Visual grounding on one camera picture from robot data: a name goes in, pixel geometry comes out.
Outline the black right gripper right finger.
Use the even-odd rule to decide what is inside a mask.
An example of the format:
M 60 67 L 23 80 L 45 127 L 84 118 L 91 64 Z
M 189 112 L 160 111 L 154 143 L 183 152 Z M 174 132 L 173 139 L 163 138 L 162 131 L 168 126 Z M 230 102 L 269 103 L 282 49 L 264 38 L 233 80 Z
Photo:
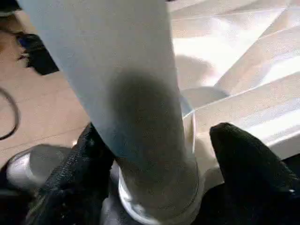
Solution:
M 204 195 L 196 225 L 299 224 L 299 156 L 281 160 L 230 123 L 211 127 L 210 140 L 224 183 Z

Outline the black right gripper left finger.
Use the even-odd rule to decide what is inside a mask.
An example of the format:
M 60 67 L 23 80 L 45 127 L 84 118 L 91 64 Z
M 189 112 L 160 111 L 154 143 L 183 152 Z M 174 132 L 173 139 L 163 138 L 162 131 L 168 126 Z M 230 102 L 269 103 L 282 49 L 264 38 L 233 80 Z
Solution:
M 92 123 L 37 190 L 25 225 L 98 225 L 114 155 Z

